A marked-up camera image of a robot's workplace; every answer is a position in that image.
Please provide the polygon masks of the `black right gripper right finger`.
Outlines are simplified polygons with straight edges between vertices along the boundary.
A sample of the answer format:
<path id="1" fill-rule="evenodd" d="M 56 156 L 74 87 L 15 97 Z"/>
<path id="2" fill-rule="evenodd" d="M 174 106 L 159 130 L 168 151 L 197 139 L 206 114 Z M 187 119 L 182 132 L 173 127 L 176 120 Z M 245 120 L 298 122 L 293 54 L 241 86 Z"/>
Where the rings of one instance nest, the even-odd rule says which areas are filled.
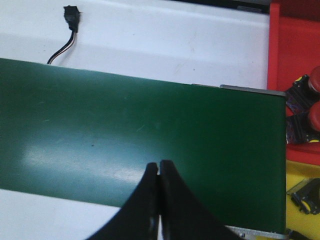
<path id="1" fill-rule="evenodd" d="M 195 197 L 171 160 L 160 162 L 159 176 L 164 240 L 240 239 Z"/>

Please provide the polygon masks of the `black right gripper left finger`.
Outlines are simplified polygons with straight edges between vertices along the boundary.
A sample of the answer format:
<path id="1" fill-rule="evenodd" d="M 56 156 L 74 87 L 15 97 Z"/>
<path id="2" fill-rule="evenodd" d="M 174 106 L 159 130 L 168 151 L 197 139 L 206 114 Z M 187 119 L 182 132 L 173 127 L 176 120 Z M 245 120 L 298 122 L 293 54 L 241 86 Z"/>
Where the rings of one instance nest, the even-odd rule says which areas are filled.
<path id="1" fill-rule="evenodd" d="M 158 166 L 148 163 L 121 209 L 89 240 L 156 240 L 159 229 Z"/>

